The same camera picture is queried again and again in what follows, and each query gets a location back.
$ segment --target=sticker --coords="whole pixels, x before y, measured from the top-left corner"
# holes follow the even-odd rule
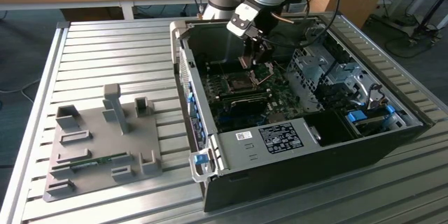
[[[250,139],[250,138],[252,138],[251,131],[236,133],[236,139],[238,140],[244,140],[244,139]]]
[[[259,129],[271,154],[303,147],[298,132],[291,123]]]

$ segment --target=black device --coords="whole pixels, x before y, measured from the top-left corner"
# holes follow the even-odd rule
[[[280,23],[272,32],[306,43],[328,16],[311,15],[306,31]],[[314,44],[275,50],[272,61],[250,69],[238,59],[244,42],[230,36],[227,22],[187,21],[180,96],[206,212],[375,164],[434,126],[346,37],[350,22],[338,19],[344,22]]]

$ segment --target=metal slotted table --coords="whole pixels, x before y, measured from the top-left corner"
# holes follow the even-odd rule
[[[188,140],[171,63],[174,19],[60,24],[6,196],[0,223],[422,223],[448,222],[447,106],[384,51],[338,17],[334,26],[438,121],[374,166],[251,203],[204,213],[188,166]],[[163,175],[51,203],[43,193],[58,106],[103,106],[102,86],[122,102],[155,103]]]

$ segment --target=barcode label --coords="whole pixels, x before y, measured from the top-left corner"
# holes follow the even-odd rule
[[[251,131],[240,132],[240,133],[236,134],[236,139],[238,140],[244,140],[244,139],[250,139],[250,138],[252,138]]]

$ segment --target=green circuit board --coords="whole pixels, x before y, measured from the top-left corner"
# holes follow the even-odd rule
[[[286,68],[275,63],[259,65],[251,71],[202,77],[219,132],[282,122],[304,114]]]

